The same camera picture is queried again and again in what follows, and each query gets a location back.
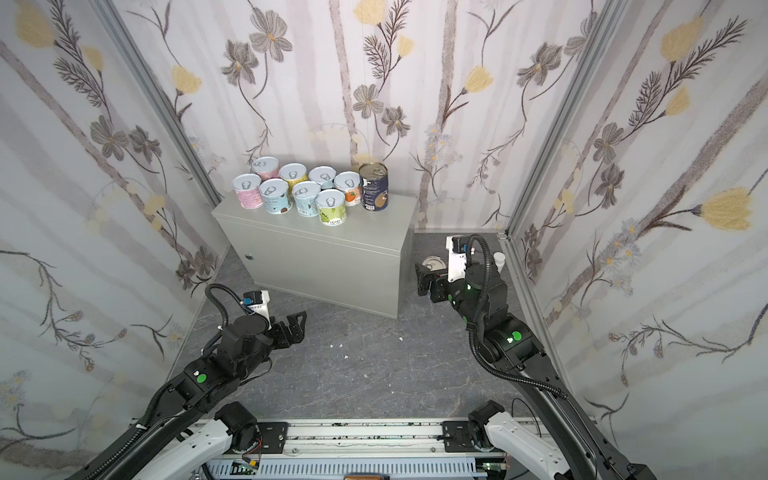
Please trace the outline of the dark blue can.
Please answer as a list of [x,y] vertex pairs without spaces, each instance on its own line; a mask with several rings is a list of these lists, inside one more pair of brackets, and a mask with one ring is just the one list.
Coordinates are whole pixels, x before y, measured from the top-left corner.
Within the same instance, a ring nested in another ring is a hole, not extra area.
[[367,163],[360,167],[362,203],[371,212],[384,210],[388,205],[389,176],[382,163]]

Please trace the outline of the pink can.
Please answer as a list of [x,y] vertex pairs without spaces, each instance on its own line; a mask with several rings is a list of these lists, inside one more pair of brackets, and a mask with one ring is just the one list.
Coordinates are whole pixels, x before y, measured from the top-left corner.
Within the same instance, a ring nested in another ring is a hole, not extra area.
[[250,164],[251,172],[261,178],[262,181],[279,178],[279,160],[272,156],[262,156],[253,160]]
[[254,173],[242,174],[232,180],[232,187],[242,208],[254,210],[263,206],[259,190],[262,179]]

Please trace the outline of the orange can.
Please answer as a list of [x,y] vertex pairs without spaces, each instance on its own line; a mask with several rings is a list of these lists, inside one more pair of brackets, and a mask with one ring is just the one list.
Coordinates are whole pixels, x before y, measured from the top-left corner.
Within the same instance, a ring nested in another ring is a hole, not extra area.
[[362,202],[361,177],[357,172],[344,171],[336,175],[334,187],[345,197],[347,207],[360,205]]

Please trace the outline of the green can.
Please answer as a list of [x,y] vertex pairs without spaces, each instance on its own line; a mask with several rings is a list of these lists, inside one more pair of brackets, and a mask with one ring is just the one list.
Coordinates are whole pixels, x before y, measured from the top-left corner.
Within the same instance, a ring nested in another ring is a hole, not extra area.
[[322,190],[315,199],[315,206],[325,226],[338,226],[346,221],[345,195],[337,189]]

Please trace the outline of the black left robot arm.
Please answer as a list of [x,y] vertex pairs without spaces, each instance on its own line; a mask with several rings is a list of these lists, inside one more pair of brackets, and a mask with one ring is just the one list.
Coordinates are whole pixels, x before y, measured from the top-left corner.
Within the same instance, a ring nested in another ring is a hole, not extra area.
[[223,401],[258,379],[256,369],[273,351],[304,340],[307,314],[276,321],[265,291],[238,295],[214,283],[205,295],[222,323],[200,357],[162,385],[143,415],[74,478],[181,479],[229,450],[245,454],[264,447],[255,416],[239,402]]

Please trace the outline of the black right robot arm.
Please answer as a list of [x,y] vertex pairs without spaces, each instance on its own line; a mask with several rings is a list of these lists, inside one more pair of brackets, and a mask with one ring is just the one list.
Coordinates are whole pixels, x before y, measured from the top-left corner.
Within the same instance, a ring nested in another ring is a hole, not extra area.
[[472,411],[461,433],[444,437],[478,451],[498,450],[537,479],[651,479],[645,464],[630,461],[579,405],[531,328],[508,310],[507,285],[478,234],[450,236],[444,269],[415,266],[418,293],[447,302],[465,323],[470,353],[495,378],[513,383],[545,441],[495,401]]

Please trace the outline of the light blue can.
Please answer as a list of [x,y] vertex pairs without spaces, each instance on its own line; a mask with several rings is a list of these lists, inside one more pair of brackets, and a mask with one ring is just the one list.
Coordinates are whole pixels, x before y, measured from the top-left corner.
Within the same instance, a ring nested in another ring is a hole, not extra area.
[[332,189],[335,186],[336,170],[331,166],[318,166],[313,168],[308,178],[318,184],[322,190]]

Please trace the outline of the blue can silver lid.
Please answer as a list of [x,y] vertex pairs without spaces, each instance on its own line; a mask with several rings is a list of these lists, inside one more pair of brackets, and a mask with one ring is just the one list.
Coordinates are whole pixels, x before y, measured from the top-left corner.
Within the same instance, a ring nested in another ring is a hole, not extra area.
[[430,271],[443,270],[447,268],[446,262],[436,255],[426,257],[422,261],[422,265]]

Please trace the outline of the teal can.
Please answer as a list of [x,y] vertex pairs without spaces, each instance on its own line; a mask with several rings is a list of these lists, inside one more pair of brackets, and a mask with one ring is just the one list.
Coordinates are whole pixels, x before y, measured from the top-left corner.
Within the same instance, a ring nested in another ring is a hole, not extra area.
[[280,178],[263,181],[259,186],[263,205],[269,214],[285,214],[292,208],[289,184]]

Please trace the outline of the yellow can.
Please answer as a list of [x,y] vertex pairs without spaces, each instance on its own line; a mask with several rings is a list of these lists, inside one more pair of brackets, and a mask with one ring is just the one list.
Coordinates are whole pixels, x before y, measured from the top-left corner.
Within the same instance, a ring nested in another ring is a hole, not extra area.
[[279,176],[289,185],[289,189],[292,190],[297,184],[308,180],[308,170],[301,163],[288,163],[279,169]]

